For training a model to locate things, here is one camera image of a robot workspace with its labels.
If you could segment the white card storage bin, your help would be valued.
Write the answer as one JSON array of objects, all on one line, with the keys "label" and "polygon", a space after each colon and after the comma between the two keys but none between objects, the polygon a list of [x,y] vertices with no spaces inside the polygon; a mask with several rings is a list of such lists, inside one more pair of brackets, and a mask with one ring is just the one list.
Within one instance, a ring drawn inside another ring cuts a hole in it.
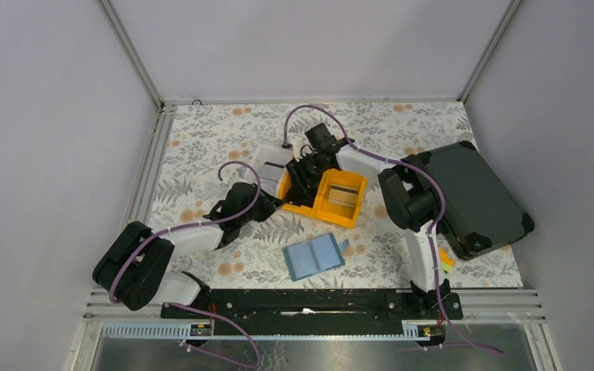
[{"label": "white card storage bin", "polygon": [[285,166],[293,158],[292,150],[260,145],[251,159],[250,166],[259,175],[261,189],[280,199],[279,189],[284,176],[287,175]]}]

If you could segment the yellow card storage bin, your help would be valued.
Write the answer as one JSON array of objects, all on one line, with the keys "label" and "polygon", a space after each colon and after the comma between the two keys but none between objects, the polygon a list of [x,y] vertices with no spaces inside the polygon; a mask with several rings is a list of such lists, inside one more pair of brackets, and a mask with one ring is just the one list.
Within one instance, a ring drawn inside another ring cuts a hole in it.
[{"label": "yellow card storage bin", "polygon": [[360,215],[367,179],[353,172],[327,170],[323,173],[313,206],[287,203],[290,186],[291,181],[285,170],[275,190],[275,196],[285,202],[283,210],[353,229]]}]

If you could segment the blue card holder wallet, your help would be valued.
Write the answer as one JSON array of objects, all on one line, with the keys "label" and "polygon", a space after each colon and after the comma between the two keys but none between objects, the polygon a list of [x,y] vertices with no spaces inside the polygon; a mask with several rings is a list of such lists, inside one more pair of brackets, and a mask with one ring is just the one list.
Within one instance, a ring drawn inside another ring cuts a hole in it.
[{"label": "blue card holder wallet", "polygon": [[349,240],[338,242],[332,233],[295,243],[282,249],[293,282],[345,265],[343,252]]}]

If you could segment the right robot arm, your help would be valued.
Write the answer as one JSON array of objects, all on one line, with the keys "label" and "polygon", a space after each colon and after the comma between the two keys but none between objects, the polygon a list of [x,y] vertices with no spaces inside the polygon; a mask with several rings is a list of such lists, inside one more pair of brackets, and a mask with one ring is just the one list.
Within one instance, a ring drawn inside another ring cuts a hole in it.
[{"label": "right robot arm", "polygon": [[405,231],[411,284],[420,291],[412,299],[414,311],[423,318],[434,317],[444,304],[440,293],[445,276],[435,238],[446,210],[440,186],[405,160],[374,154],[348,136],[336,138],[324,123],[309,129],[306,139],[309,153],[296,152],[285,166],[290,180],[287,200],[295,206],[313,207],[326,172],[351,172],[376,181],[390,220]]}]

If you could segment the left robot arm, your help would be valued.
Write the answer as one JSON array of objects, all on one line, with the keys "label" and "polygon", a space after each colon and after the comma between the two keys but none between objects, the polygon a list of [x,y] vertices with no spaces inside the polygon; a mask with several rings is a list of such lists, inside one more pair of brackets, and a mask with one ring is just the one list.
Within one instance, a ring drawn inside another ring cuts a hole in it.
[{"label": "left robot arm", "polygon": [[95,284],[131,311],[149,304],[179,303],[192,318],[204,315],[209,298],[194,275],[171,273],[171,260],[226,247],[249,222],[264,222],[283,205],[257,185],[236,182],[203,219],[158,232],[144,223],[129,223],[92,272]]}]

